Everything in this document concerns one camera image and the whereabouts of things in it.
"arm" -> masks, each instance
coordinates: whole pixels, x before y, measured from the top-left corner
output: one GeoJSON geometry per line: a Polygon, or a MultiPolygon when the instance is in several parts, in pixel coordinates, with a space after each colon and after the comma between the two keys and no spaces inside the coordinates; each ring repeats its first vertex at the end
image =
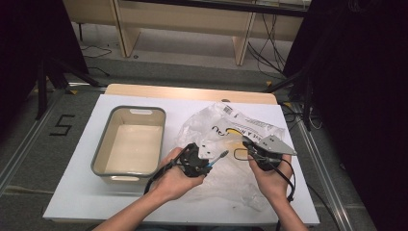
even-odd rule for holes
{"type": "MultiPolygon", "coordinates": [[[[290,163],[292,156],[283,155],[283,159],[290,163]]],[[[306,226],[303,224],[303,221],[287,200],[286,190],[288,188],[288,183],[285,181],[285,179],[283,179],[282,176],[280,176],[274,170],[261,170],[251,156],[248,156],[248,160],[249,165],[254,172],[259,190],[267,198],[269,204],[276,212],[279,220],[282,223],[282,227],[288,231],[307,230],[306,226]]],[[[282,162],[278,168],[288,178],[291,178],[291,175],[293,174],[292,170],[285,162],[282,162]]]]}
{"type": "MultiPolygon", "coordinates": [[[[160,166],[169,163],[181,151],[174,148],[165,157],[160,166]]],[[[190,189],[203,183],[204,176],[187,177],[179,167],[173,167],[154,184],[152,189],[138,200],[105,220],[94,230],[135,230],[136,227],[153,211],[170,200],[180,198],[190,189]]]]}

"plastic bag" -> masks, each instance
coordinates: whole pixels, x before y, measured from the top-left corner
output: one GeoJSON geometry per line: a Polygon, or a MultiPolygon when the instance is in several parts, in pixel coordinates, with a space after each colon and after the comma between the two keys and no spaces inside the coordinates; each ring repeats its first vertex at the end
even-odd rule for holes
{"type": "Polygon", "coordinates": [[[259,141],[275,135],[283,140],[284,134],[283,128],[250,118],[220,102],[196,113],[183,124],[176,144],[184,147],[195,142],[199,147],[199,157],[210,161],[225,150],[229,154],[217,161],[205,184],[192,189],[185,197],[195,200],[217,196],[241,202],[258,211],[264,210],[268,202],[259,192],[246,161],[247,152],[242,145],[242,136],[259,141]]]}

